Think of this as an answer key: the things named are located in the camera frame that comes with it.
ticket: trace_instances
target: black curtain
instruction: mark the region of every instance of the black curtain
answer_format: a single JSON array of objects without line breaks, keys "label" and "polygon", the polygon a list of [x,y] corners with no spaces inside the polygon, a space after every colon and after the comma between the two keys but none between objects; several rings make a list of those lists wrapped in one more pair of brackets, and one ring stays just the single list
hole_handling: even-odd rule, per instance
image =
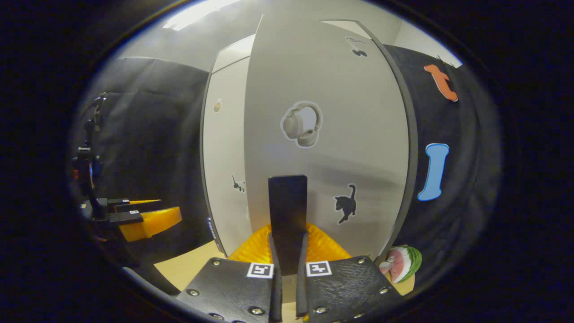
[{"label": "black curtain", "polygon": [[[418,132],[418,166],[413,198],[394,245],[408,244],[422,253],[416,291],[450,270],[469,250],[492,215],[500,185],[502,135],[490,94],[466,66],[455,68],[410,49],[385,45],[397,62],[413,101]],[[448,75],[458,101],[446,99],[433,76],[436,65]],[[441,195],[419,201],[429,167],[428,144],[449,146]]]},{"label": "black curtain", "polygon": [[[179,206],[183,220],[150,239],[127,243],[129,252],[150,265],[212,240],[201,184],[199,129],[208,72],[171,61],[125,57],[110,61],[80,102],[69,154],[85,139],[90,103],[106,93],[93,149],[100,156],[97,197],[161,199]],[[84,200],[70,175],[75,197]]]}]

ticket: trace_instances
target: sticker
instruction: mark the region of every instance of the sticker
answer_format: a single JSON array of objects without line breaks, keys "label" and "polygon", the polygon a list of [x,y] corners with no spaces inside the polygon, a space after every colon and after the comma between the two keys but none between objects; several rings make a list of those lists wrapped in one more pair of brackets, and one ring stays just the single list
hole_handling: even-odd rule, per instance
[{"label": "sticker", "polygon": [[211,225],[211,218],[207,218],[207,225],[210,227],[211,236],[214,238],[215,241],[217,241],[217,239],[215,238],[214,227]]},{"label": "sticker", "polygon": [[[311,121],[313,114],[315,115],[315,124]],[[312,148],[319,141],[319,130],[323,125],[323,112],[314,102],[299,101],[287,110],[279,125],[285,138],[294,141],[297,147]]]},{"label": "sticker", "polygon": [[328,261],[307,263],[307,277],[332,275]]},{"label": "sticker", "polygon": [[430,201],[440,196],[440,182],[443,179],[444,163],[449,148],[446,144],[429,144],[426,146],[426,155],[429,156],[429,170],[426,173],[425,187],[417,195],[419,201]]},{"label": "sticker", "polygon": [[357,201],[355,200],[356,186],[351,183],[348,185],[351,189],[351,196],[336,196],[333,197],[335,200],[335,211],[341,211],[343,217],[339,220],[339,224],[343,224],[345,221],[349,220],[349,216],[354,217],[357,211]]},{"label": "sticker", "polygon": [[360,43],[366,44],[364,41],[359,40],[359,39],[355,39],[355,38],[350,37],[350,36],[345,36],[345,40],[351,46],[351,52],[353,52],[353,54],[355,54],[357,56],[368,57],[367,53],[365,53],[364,51],[361,51],[359,48],[357,48],[357,46],[355,46],[355,44],[360,44]]},{"label": "sticker", "polygon": [[247,277],[271,279],[273,278],[273,264],[251,263]]},{"label": "sticker", "polygon": [[456,93],[452,91],[450,87],[448,87],[447,81],[451,80],[448,78],[448,75],[441,72],[440,69],[434,64],[425,66],[425,71],[432,75],[432,78],[435,80],[436,87],[439,88],[439,91],[446,99],[451,100],[452,102],[459,100],[458,95],[456,95]]},{"label": "sticker", "polygon": [[221,98],[217,99],[214,104],[214,113],[217,113],[221,110]]},{"label": "sticker", "polygon": [[233,180],[233,188],[245,193],[245,180],[240,180],[239,183],[235,181],[235,176],[231,175],[231,179]]}]

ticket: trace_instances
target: black cat sticker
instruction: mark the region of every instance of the black cat sticker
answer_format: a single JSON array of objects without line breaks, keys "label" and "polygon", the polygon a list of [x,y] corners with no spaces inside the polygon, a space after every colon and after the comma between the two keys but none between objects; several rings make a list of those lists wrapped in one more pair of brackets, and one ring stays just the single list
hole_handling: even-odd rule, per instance
[{"label": "black cat sticker", "polygon": [[356,186],[354,184],[349,184],[351,188],[351,196],[337,196],[333,197],[335,200],[335,211],[341,211],[343,217],[339,220],[339,224],[344,223],[349,220],[349,216],[354,217],[357,210],[357,201],[355,200]]},{"label": "black cat sticker", "polygon": [[359,48],[357,48],[357,46],[355,46],[355,44],[360,44],[360,43],[365,44],[364,41],[359,40],[359,39],[355,39],[355,38],[349,37],[349,36],[346,36],[345,40],[351,46],[351,52],[353,52],[353,54],[355,54],[357,56],[367,57],[367,53],[365,53],[364,51],[361,51]]},{"label": "black cat sticker", "polygon": [[239,184],[235,181],[235,177],[233,177],[233,175],[231,175],[231,179],[233,180],[233,188],[240,192],[245,193],[245,181],[242,180],[240,181],[241,184]]}]

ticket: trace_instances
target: orange sticker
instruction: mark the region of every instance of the orange sticker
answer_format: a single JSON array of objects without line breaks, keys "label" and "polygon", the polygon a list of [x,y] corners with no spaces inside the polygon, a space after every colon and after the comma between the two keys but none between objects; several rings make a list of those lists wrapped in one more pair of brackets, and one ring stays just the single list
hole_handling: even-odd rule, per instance
[{"label": "orange sticker", "polygon": [[456,93],[452,91],[450,87],[448,87],[447,81],[450,80],[448,78],[448,75],[441,72],[439,68],[436,67],[436,65],[434,64],[425,66],[425,71],[432,74],[432,78],[435,79],[436,86],[439,88],[439,91],[443,94],[445,98],[453,102],[459,100],[458,95],[456,95]]}]

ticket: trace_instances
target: gray panel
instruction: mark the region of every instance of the gray panel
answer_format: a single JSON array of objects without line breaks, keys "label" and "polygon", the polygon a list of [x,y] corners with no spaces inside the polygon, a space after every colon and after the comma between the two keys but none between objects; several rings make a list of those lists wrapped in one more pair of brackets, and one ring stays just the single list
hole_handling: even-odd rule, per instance
[{"label": "gray panel", "polygon": [[[368,57],[354,54],[346,36],[360,40],[355,46]],[[298,101],[315,102],[323,113],[309,149],[281,129]],[[247,76],[245,162],[253,230],[270,222],[267,178],[305,174],[308,221],[350,254],[376,256],[401,206],[409,136],[397,81],[375,43],[322,22],[264,16]],[[333,197],[349,195],[350,183],[356,216],[338,225]]]}]

